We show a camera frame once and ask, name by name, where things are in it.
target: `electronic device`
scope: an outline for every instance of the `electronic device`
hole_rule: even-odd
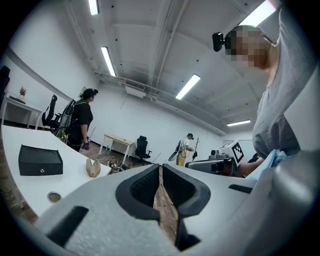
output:
[[[15,98],[15,97],[12,97],[12,96],[9,96],[9,98],[10,98],[10,99],[13,99],[13,100],[15,100],[15,101],[17,101],[17,102],[20,102],[20,103],[22,103],[22,104],[26,104],[23,100],[21,100],[21,99],[19,99],[19,98]]]
[[[47,176],[64,173],[58,150],[21,145],[18,157],[21,176]]]
[[[211,150],[207,160],[187,162],[185,167],[210,174],[236,176],[243,157],[244,153],[236,139]]]

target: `mesh office chair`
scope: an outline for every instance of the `mesh office chair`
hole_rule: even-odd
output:
[[[148,150],[149,153],[146,154],[147,145],[148,141],[144,136],[140,136],[140,138],[136,140],[135,154],[140,157],[141,160],[150,158],[150,153],[152,153],[152,151]]]
[[[47,107],[46,111],[42,114],[42,118],[41,118],[43,126],[49,126],[52,133],[55,133],[55,131],[57,131],[57,129],[59,128],[59,125],[60,125],[59,119],[62,116],[61,113],[55,114],[55,106],[56,106],[57,99],[58,98],[56,95],[52,96],[50,105]]]
[[[0,107],[5,96],[5,89],[10,81],[10,69],[7,66],[2,66],[0,69]]]

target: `tan object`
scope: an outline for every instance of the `tan object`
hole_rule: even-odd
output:
[[[92,164],[91,159],[88,158],[86,160],[86,172],[88,173],[89,177],[95,178],[99,175],[101,171],[101,165],[98,160],[95,160]]]

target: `ceiling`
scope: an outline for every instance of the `ceiling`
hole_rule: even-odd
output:
[[[245,128],[252,129],[267,78],[231,61],[223,50],[213,51],[212,34],[229,32],[262,2],[98,0],[97,15],[91,15],[88,0],[68,0],[65,7],[103,85],[136,81],[148,99],[224,134],[231,131],[226,124],[248,119],[252,123]],[[261,24],[273,41],[279,35],[278,19],[276,12]],[[120,78],[110,76],[104,46]],[[201,80],[182,100],[175,99],[193,74]]]

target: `fluorescent light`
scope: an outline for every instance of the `fluorescent light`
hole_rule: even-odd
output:
[[[103,54],[103,57],[105,59],[106,65],[108,66],[110,75],[115,77],[116,73],[115,73],[114,67],[112,66],[112,63],[111,63],[111,59],[110,59],[110,56],[109,56],[108,48],[107,47],[101,47],[101,50],[102,50],[102,54]]]
[[[239,25],[250,25],[257,26],[271,14],[276,11],[276,8],[269,2],[269,0],[264,1],[258,6],[253,12],[249,14],[248,17],[244,19]]]
[[[199,80],[200,77],[194,74],[175,98],[181,100]]]
[[[238,125],[243,125],[243,124],[248,124],[251,123],[250,120],[245,120],[241,122],[234,122],[234,123],[228,123],[227,126],[238,126]]]
[[[98,8],[98,0],[89,0],[89,7],[90,7],[90,12],[91,15],[96,15],[99,13],[99,8]]]

